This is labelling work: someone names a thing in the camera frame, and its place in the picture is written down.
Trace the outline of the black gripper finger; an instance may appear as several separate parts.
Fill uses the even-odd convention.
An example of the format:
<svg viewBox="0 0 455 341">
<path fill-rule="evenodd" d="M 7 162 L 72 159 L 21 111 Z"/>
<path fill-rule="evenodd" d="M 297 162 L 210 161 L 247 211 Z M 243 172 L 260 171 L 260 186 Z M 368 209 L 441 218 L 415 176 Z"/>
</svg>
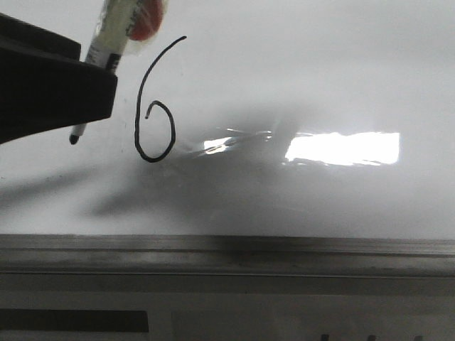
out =
<svg viewBox="0 0 455 341">
<path fill-rule="evenodd" d="M 1 142 L 111 116 L 117 77 L 81 45 L 1 15 Z"/>
</svg>

